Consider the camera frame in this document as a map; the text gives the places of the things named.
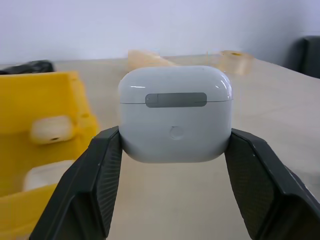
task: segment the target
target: beige table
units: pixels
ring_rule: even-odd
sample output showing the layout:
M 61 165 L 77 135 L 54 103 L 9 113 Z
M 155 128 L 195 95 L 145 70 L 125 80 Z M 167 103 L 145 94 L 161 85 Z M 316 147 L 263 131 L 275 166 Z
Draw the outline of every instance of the beige table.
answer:
M 170 60 L 207 63 L 205 56 Z M 118 125 L 117 86 L 127 73 L 126 60 L 56 66 L 79 72 L 102 129 Z M 228 76 L 234 92 L 232 126 L 265 139 L 320 199 L 320 79 L 260 60 L 249 75 Z M 145 164 L 124 154 L 109 239 L 250 239 L 224 156 L 196 164 Z

